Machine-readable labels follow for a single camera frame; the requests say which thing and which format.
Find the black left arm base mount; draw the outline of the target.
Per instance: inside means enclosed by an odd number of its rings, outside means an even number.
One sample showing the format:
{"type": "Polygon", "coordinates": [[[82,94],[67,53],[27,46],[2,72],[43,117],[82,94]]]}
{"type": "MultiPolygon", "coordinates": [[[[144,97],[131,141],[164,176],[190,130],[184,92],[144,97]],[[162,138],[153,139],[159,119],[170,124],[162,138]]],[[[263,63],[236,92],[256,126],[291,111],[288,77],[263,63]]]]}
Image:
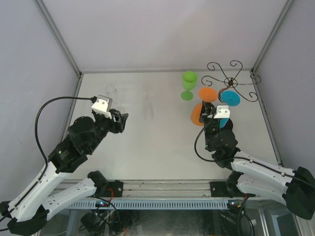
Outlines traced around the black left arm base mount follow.
{"type": "Polygon", "coordinates": [[[124,183],[122,181],[109,181],[106,190],[100,196],[103,198],[121,198],[123,190],[124,183]]]}

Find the orange plastic wine glass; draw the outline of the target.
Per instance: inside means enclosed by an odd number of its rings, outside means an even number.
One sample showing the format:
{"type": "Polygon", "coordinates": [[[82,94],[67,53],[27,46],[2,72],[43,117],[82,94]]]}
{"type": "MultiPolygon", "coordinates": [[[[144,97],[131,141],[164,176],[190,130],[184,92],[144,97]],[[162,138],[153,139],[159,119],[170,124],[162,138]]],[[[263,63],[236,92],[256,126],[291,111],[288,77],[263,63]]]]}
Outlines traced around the orange plastic wine glass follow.
{"type": "Polygon", "coordinates": [[[210,87],[204,87],[201,88],[198,92],[199,98],[201,99],[201,102],[198,103],[192,110],[190,120],[193,124],[197,126],[203,126],[203,123],[199,121],[201,107],[202,107],[202,101],[205,102],[215,102],[218,98],[217,92],[210,87]]]}

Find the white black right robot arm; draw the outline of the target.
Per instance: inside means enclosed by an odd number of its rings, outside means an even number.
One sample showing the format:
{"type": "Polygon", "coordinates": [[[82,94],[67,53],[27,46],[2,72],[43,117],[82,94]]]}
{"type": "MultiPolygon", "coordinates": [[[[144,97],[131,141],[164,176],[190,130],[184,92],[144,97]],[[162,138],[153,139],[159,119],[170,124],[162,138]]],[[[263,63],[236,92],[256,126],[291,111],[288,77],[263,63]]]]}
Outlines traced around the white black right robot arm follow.
{"type": "Polygon", "coordinates": [[[210,162],[231,170],[225,182],[231,196],[248,194],[274,200],[296,216],[311,220],[315,213],[315,178],[304,168],[296,170],[272,165],[237,147],[233,123],[227,105],[214,106],[203,101],[198,119],[205,135],[205,149],[210,162]]]}

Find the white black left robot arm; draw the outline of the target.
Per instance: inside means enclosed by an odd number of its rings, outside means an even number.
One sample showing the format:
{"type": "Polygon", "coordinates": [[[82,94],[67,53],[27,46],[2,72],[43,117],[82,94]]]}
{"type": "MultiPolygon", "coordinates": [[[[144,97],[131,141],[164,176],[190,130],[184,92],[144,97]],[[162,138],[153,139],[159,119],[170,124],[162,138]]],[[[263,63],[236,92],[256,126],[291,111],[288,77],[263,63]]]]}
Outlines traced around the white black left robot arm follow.
{"type": "Polygon", "coordinates": [[[121,114],[115,109],[110,110],[110,114],[110,117],[106,117],[93,112],[93,118],[77,118],[32,183],[16,199],[1,202],[1,215],[10,218],[6,228],[8,231],[14,235],[31,236],[70,204],[85,197],[101,197],[107,193],[108,180],[100,171],[92,171],[78,184],[58,194],[51,194],[87,161],[108,133],[123,133],[128,114],[121,114]]]}

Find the blue plastic wine glass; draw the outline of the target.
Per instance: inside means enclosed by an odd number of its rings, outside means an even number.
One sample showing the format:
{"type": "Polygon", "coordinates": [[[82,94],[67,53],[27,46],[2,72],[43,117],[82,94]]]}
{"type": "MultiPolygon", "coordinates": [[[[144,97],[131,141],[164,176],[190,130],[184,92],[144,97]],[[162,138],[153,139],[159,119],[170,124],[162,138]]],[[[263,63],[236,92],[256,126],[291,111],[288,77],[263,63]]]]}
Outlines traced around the blue plastic wine glass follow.
{"type": "MultiPolygon", "coordinates": [[[[231,90],[226,90],[220,95],[220,99],[222,103],[226,103],[228,106],[238,106],[241,102],[240,96],[231,91],[231,90]]],[[[222,118],[220,120],[220,128],[224,128],[226,124],[228,123],[229,118],[222,118]]]]}

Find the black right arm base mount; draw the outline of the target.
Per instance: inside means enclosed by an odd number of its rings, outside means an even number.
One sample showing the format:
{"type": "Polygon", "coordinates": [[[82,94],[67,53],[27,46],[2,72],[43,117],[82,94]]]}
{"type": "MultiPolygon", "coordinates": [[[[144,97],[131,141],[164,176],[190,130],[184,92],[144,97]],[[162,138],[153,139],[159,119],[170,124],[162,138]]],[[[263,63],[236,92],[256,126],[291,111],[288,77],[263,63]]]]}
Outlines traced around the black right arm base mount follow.
{"type": "Polygon", "coordinates": [[[233,197],[233,195],[228,192],[224,181],[211,181],[210,191],[211,191],[211,196],[214,198],[219,198],[219,197],[232,198],[233,197]]]}

